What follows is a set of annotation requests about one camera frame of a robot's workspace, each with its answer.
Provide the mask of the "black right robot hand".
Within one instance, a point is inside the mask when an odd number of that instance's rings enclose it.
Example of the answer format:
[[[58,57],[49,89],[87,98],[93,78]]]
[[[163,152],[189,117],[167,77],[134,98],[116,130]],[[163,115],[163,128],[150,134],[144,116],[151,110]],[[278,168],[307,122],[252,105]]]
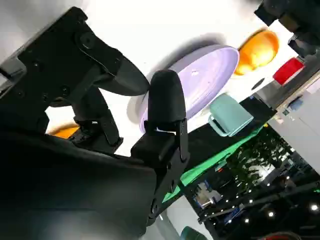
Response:
[[[186,104],[172,70],[147,80],[71,7],[0,68],[0,237],[136,240],[188,164]],[[101,91],[147,95],[129,157]]]

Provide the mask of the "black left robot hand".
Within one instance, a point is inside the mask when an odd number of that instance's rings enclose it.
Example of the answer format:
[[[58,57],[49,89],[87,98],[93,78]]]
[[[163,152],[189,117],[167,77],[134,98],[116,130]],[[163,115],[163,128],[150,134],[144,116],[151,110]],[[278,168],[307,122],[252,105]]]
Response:
[[[320,50],[318,0],[263,0],[254,14],[267,26],[278,20],[293,36],[288,45],[302,58]]]

